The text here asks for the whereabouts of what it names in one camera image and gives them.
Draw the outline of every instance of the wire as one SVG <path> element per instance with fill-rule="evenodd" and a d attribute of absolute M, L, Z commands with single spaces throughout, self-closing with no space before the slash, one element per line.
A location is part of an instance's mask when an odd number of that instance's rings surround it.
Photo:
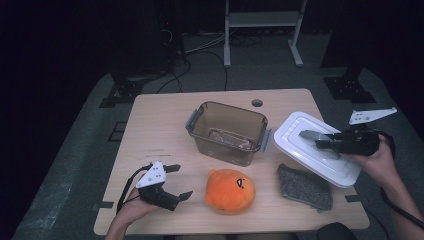
<path fill-rule="evenodd" d="M 253 37 L 243 37 L 243 36 L 233 36 L 230 39 L 230 45 L 233 47 L 244 47 L 244 48 L 248 48 L 251 46 L 254 46 L 256 44 L 259 44 L 262 42 L 262 35 L 258 36 L 259 40 L 255 40 Z"/>
<path fill-rule="evenodd" d="M 205 38 L 215 38 L 216 35 L 222 35 L 223 32 L 197 32 L 197 33 L 192 33 L 191 35 L 195 35 L 195 36 L 199 36 L 199 37 L 205 37 Z"/>
<path fill-rule="evenodd" d="M 377 223 L 380 225 L 380 227 L 383 229 L 384 233 L 386 234 L 386 238 L 387 240 L 391 240 L 389 232 L 387 231 L 387 229 L 384 227 L 383 223 L 380 221 L 380 219 L 373 213 L 371 212 L 371 210 L 369 210 L 367 207 L 364 206 L 364 209 L 367 213 L 369 213 L 376 221 Z"/>
<path fill-rule="evenodd" d="M 122 205 L 124 205 L 125 203 L 130 202 L 130 201 L 132 201 L 132 200 L 134 200 L 134 199 L 136 199 L 136 198 L 138 198 L 138 197 L 140 197 L 140 195 L 137 195 L 136 197 L 133 197 L 133 198 L 127 199 L 127 201 L 123 202 L 123 203 L 122 203 Z"/>
<path fill-rule="evenodd" d="M 180 79 L 179 79 L 179 77 L 177 76 L 177 75 L 175 75 L 175 73 L 174 73 L 174 69 L 172 69 L 172 75 L 175 77 L 175 79 L 177 80 L 177 84 L 178 84 L 178 92 L 179 93 L 182 93 L 183 92 L 183 84 L 181 83 L 181 81 L 180 81 Z"/>
<path fill-rule="evenodd" d="M 392 203 L 389 198 L 387 197 L 386 193 L 384 192 L 383 188 L 381 188 L 381 196 L 383 197 L 383 201 L 390 206 L 394 211 L 402 215 L 404 218 L 408 219 L 418 227 L 424 230 L 424 222 L 420 219 L 416 218 L 414 215 L 406 212 L 405 210 L 401 209 L 400 207 L 396 206 L 394 203 Z"/>
<path fill-rule="evenodd" d="M 224 72 L 225 72 L 225 84 L 224 84 L 224 91 L 227 91 L 227 85 L 228 85 L 228 71 L 227 71 L 227 68 L 224 66 L 224 61 L 218 56 L 218 54 L 216 54 L 216 53 L 213 53 L 213 52 L 209 52 L 209 51 L 200 51 L 200 52 L 198 52 L 198 51 L 196 51 L 196 52 L 193 52 L 193 53 L 191 53 L 191 54 L 189 54 L 189 55 L 192 55 L 192 54 L 197 54 L 197 53 L 207 53 L 207 54 L 212 54 L 212 55 L 214 55 L 215 57 L 217 57 L 218 58 L 218 60 L 221 62 L 221 64 L 222 64 L 222 67 L 224 68 Z"/>
<path fill-rule="evenodd" d="M 130 178 L 127 179 L 127 183 L 125 184 L 125 187 L 124 187 L 124 190 L 122 191 L 121 197 L 118 200 L 118 205 L 116 206 L 116 213 L 118 213 L 119 210 L 121 210 L 122 205 L 124 204 L 125 196 L 127 195 L 127 192 L 130 189 L 130 186 L 132 184 L 132 180 L 134 179 L 134 177 L 137 176 L 137 174 L 140 173 L 143 170 L 149 170 L 152 166 L 153 166 L 153 164 L 150 163 L 150 165 L 148 165 L 148 166 L 144 166 L 142 168 L 139 168 L 137 171 L 135 171 L 133 173 L 133 175 L 131 175 Z"/>
<path fill-rule="evenodd" d="M 163 43 L 163 44 L 165 44 L 165 45 L 170 44 L 170 43 L 172 42 L 172 38 L 173 38 L 172 32 L 171 32 L 171 31 L 169 31 L 169 30 L 165 30 L 165 29 L 163 29 L 163 30 L 162 30 L 162 32 L 167 32 L 167 33 L 169 33 L 169 41 L 168 41 L 168 43 Z"/>
<path fill-rule="evenodd" d="M 185 54 L 187 55 L 187 54 L 190 54 L 190 53 L 199 51 L 199 50 L 203 50 L 203 49 L 212 47 L 212 46 L 214 46 L 214 45 L 222 42 L 224 40 L 224 37 L 225 37 L 225 35 L 223 33 L 221 33 L 221 36 L 220 37 L 218 37 L 218 38 L 216 38 L 216 39 L 214 39 L 214 40 L 212 40 L 210 42 L 207 42 L 207 43 L 203 44 L 200 47 L 197 47 L 197 48 L 194 48 L 194 49 L 190 49 L 190 50 L 186 50 L 185 51 Z"/>
<path fill-rule="evenodd" d="M 171 79 L 171 80 L 169 80 L 168 82 L 166 82 L 165 84 L 163 84 L 157 91 L 156 91 L 156 94 L 158 94 L 166 85 L 168 85 L 169 83 L 171 83 L 171 82 L 173 82 L 173 81 L 180 81 L 179 80 L 179 78 L 180 77 L 182 77 L 182 76 L 184 76 L 186 73 L 188 73 L 188 71 L 190 71 L 190 69 L 191 69 L 191 63 L 188 61 L 188 60 L 184 60 L 184 62 L 186 63 L 186 64 L 188 64 L 188 68 L 187 68 L 187 70 L 185 70 L 181 75 L 179 75 L 179 76 L 175 76 L 173 79 Z"/>

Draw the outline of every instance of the hand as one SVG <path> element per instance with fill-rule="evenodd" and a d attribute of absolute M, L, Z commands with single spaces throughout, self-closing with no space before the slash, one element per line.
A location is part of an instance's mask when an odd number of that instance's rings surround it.
<path fill-rule="evenodd" d="M 366 157 L 360 155 L 344 154 L 349 159 L 361 165 L 362 169 L 367 172 L 381 187 L 385 188 L 393 181 L 399 179 L 399 174 L 393 161 L 392 152 L 389 143 L 384 136 L 379 135 L 380 145 L 373 155 Z"/>
<path fill-rule="evenodd" d="M 140 199 L 137 188 L 133 188 L 127 201 L 122 205 L 121 210 L 116 214 L 115 218 L 124 221 L 128 225 L 136 220 L 144 217 L 146 214 L 160 209 L 160 207 L 148 204 Z"/>
<path fill-rule="evenodd" d="M 138 190 L 133 188 L 127 201 L 122 205 L 121 210 L 116 214 L 109 230 L 106 234 L 108 239 L 124 239 L 127 228 L 136 220 L 144 217 L 146 214 L 160 209 L 160 207 L 148 204 L 138 197 Z"/>

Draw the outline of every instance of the gray sponge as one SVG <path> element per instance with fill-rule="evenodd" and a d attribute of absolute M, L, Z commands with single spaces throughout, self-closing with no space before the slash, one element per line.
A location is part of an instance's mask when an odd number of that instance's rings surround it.
<path fill-rule="evenodd" d="M 281 193 L 284 197 L 316 208 L 330 210 L 333 197 L 328 182 L 318 175 L 292 169 L 284 164 L 278 167 Z"/>

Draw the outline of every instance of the metal shelf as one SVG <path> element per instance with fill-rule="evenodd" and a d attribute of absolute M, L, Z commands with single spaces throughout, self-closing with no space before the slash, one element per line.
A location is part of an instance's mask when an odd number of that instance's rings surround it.
<path fill-rule="evenodd" d="M 280 27 L 296 26 L 299 12 L 230 13 L 229 27 Z"/>
<path fill-rule="evenodd" d="M 297 50 L 296 43 L 302 25 L 303 15 L 307 0 L 301 0 L 299 11 L 287 12 L 229 12 L 229 0 L 225 3 L 225 43 L 224 66 L 231 66 L 230 57 L 230 28 L 234 27 L 281 27 L 294 26 L 293 39 L 288 40 L 288 45 L 297 67 L 303 66 L 302 58 Z"/>

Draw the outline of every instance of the orange plush toy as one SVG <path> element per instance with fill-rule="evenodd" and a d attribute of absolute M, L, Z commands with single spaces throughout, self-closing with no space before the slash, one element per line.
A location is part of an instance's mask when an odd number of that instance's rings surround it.
<path fill-rule="evenodd" d="M 253 181 L 236 170 L 211 170 L 206 186 L 205 201 L 222 214 L 238 214 L 248 209 L 255 200 Z"/>

